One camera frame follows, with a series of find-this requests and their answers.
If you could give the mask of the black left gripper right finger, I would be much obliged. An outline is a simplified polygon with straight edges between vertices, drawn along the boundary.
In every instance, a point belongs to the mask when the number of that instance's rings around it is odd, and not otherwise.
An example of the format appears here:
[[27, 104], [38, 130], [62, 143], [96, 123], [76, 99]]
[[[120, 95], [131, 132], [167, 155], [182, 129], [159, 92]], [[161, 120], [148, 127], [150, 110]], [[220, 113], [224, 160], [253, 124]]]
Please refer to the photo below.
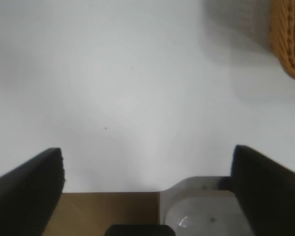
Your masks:
[[237, 145], [232, 188], [257, 236], [295, 236], [295, 173], [248, 146]]

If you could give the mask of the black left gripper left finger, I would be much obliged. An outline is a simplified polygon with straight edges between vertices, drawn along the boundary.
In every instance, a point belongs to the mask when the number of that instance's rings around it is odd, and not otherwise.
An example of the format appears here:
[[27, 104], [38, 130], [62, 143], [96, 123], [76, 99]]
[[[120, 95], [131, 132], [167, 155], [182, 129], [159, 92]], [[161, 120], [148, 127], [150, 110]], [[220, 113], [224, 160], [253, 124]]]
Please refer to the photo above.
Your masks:
[[40, 236], [65, 183], [60, 148], [49, 148], [0, 177], [0, 236]]

